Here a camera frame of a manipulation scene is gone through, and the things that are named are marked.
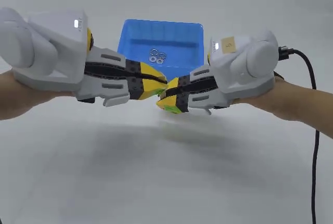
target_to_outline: yellow label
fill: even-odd
[[[221,42],[223,54],[236,52],[235,38],[233,36],[231,38],[224,38]]]

